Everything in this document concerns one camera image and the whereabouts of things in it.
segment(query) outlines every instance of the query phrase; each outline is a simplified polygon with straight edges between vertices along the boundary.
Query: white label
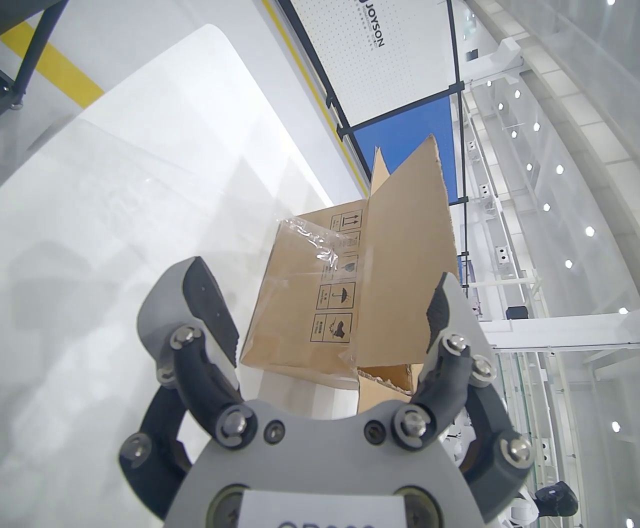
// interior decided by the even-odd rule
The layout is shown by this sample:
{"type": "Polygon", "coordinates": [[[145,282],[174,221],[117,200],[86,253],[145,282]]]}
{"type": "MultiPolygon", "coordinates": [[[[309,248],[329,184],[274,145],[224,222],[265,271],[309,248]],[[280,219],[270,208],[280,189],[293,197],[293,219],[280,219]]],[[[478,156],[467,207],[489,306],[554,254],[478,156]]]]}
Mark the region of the white label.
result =
{"type": "Polygon", "coordinates": [[[238,528],[406,528],[402,497],[244,493],[238,528]]]}

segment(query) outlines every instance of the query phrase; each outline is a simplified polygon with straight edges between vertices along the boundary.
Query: torn cardboard edge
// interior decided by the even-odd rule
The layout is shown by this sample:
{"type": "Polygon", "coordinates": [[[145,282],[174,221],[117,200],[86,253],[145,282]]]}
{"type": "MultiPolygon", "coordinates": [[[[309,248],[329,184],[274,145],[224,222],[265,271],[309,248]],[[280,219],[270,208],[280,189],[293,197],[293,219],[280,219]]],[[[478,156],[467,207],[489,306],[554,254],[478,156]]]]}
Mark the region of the torn cardboard edge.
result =
{"type": "Polygon", "coordinates": [[[376,383],[378,383],[379,385],[382,385],[383,387],[390,388],[391,390],[395,390],[396,392],[399,392],[400,394],[404,394],[406,396],[411,396],[413,394],[411,390],[405,390],[405,389],[396,387],[393,383],[391,383],[390,380],[385,381],[379,376],[377,377],[371,376],[371,374],[367,374],[365,371],[361,371],[360,369],[358,369],[358,376],[361,378],[365,378],[367,380],[375,381],[376,383]]]}

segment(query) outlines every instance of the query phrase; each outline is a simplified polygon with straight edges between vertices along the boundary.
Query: cardboard box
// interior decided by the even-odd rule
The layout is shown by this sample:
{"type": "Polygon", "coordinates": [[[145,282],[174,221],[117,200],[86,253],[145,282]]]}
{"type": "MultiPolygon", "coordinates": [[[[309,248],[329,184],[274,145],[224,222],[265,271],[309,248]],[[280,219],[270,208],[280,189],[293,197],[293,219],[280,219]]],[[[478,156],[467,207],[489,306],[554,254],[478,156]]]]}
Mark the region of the cardboard box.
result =
{"type": "Polygon", "coordinates": [[[426,358],[426,311],[444,271],[458,274],[433,136],[390,175],[375,155],[371,196],[284,222],[241,361],[336,388],[358,411],[407,401],[426,358]]]}

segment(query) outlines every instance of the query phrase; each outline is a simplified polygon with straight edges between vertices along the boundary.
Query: joyson logo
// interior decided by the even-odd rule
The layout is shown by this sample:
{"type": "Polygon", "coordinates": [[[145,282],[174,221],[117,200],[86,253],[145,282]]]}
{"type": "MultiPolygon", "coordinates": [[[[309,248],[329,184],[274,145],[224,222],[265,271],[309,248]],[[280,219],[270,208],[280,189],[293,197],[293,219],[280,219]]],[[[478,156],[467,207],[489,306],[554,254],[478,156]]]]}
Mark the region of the joyson logo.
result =
{"type": "Polygon", "coordinates": [[[380,22],[378,22],[378,15],[376,15],[376,9],[373,2],[370,0],[358,0],[360,2],[360,19],[363,26],[368,26],[371,32],[369,43],[375,47],[382,47],[385,45],[385,39],[382,35],[382,29],[380,29],[380,22]]]}

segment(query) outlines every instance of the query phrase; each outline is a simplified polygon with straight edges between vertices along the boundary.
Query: yellow stripe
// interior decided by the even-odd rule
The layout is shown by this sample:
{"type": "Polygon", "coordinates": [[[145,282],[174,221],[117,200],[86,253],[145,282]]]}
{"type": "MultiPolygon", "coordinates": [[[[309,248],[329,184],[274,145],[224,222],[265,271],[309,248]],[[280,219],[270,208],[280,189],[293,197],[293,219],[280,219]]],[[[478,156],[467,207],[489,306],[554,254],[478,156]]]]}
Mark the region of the yellow stripe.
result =
{"type": "MultiPolygon", "coordinates": [[[[20,58],[27,52],[34,29],[22,22],[0,35],[0,42],[20,58]]],[[[98,99],[104,90],[82,73],[69,59],[51,44],[45,46],[36,70],[72,101],[86,108],[98,99]]]]}
{"type": "Polygon", "coordinates": [[[280,22],[280,18],[278,17],[276,12],[271,7],[271,5],[268,2],[268,0],[262,0],[262,4],[264,5],[265,9],[269,13],[269,16],[271,17],[271,20],[273,20],[273,23],[276,25],[276,28],[278,29],[278,32],[280,33],[280,36],[282,37],[282,39],[284,40],[285,44],[287,45],[287,48],[289,48],[289,52],[291,53],[291,55],[293,57],[293,60],[298,65],[298,69],[300,70],[300,73],[302,73],[302,76],[305,78],[305,81],[307,82],[309,90],[311,90],[311,93],[314,94],[314,98],[315,98],[315,100],[317,102],[317,105],[320,107],[320,110],[322,110],[322,113],[324,115],[324,118],[326,119],[326,122],[329,123],[329,128],[333,131],[333,135],[335,136],[335,139],[338,142],[338,145],[340,145],[340,148],[342,149],[342,153],[344,154],[344,157],[347,159],[347,162],[349,163],[349,166],[351,167],[351,170],[353,171],[353,174],[355,175],[356,179],[358,180],[358,183],[360,185],[360,189],[362,189],[362,192],[364,193],[365,196],[369,196],[369,192],[367,190],[367,186],[362,181],[362,178],[360,177],[360,173],[356,169],[356,166],[355,166],[353,160],[351,159],[351,156],[349,155],[349,152],[347,151],[347,148],[344,146],[344,143],[340,139],[340,136],[338,135],[338,132],[336,132],[336,130],[335,130],[335,122],[329,116],[329,112],[327,110],[324,98],[321,97],[320,94],[317,92],[316,87],[314,86],[313,82],[311,81],[311,77],[309,76],[309,73],[307,72],[307,68],[305,67],[304,62],[302,62],[302,59],[300,58],[300,56],[298,55],[298,52],[297,52],[296,48],[293,46],[293,43],[291,42],[291,39],[289,38],[289,35],[287,34],[287,32],[285,31],[284,27],[282,26],[282,23],[280,22]]]}

